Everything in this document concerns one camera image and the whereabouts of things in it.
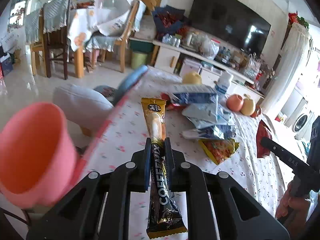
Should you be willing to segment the right hand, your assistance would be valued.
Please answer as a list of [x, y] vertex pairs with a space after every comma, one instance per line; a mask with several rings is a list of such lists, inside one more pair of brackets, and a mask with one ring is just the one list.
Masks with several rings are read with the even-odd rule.
[[288, 188], [279, 202], [276, 210], [276, 218], [284, 218], [289, 214], [289, 209], [292, 209], [296, 212], [296, 214], [289, 225], [297, 228], [298, 226], [304, 226], [306, 224], [306, 219], [310, 208], [310, 200], [304, 197], [290, 196], [292, 183], [293, 181], [288, 184]]

